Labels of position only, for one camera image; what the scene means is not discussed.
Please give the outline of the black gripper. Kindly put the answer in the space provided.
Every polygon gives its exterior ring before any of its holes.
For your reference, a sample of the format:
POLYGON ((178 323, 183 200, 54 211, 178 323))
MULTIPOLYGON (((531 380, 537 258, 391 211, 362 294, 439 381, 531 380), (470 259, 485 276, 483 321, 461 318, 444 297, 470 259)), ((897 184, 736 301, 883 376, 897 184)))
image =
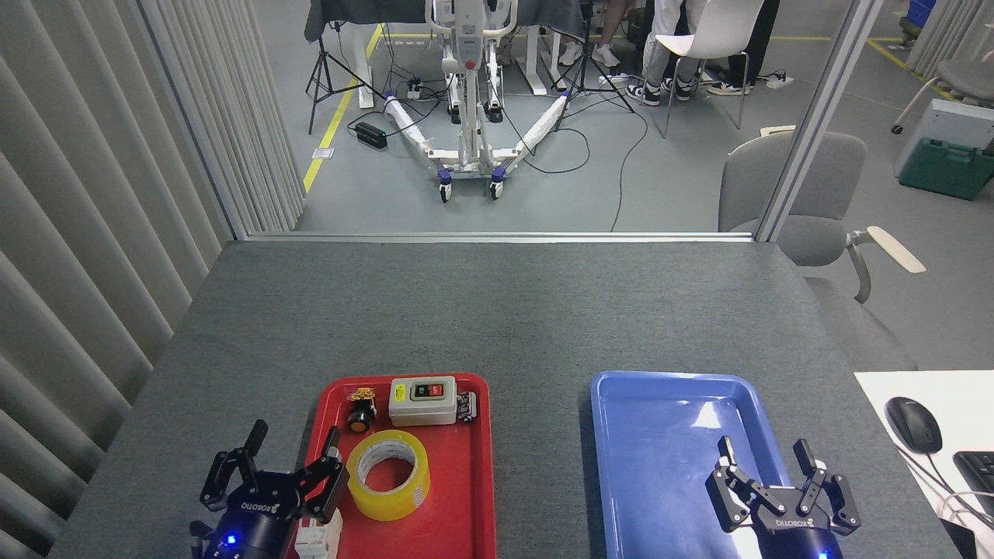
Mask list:
POLYGON ((255 456, 269 432, 256 420, 244 445, 214 456, 200 502, 221 519, 203 545, 205 558, 281 558, 301 516, 330 523, 347 489, 350 474, 338 452, 341 436, 330 427, 318 457, 294 474, 258 474, 255 456), (238 470, 242 483, 228 492, 238 470))
POLYGON ((792 449, 805 484, 800 489, 766 488, 743 473, 731 439, 721 436, 720 457, 705 481, 718 523, 724 532, 735 531, 757 507, 763 558, 842 558, 833 532, 848 536, 860 527, 847 477, 817 460, 806 439, 798 439, 792 449), (829 498, 831 518, 816 503, 821 493, 829 498))

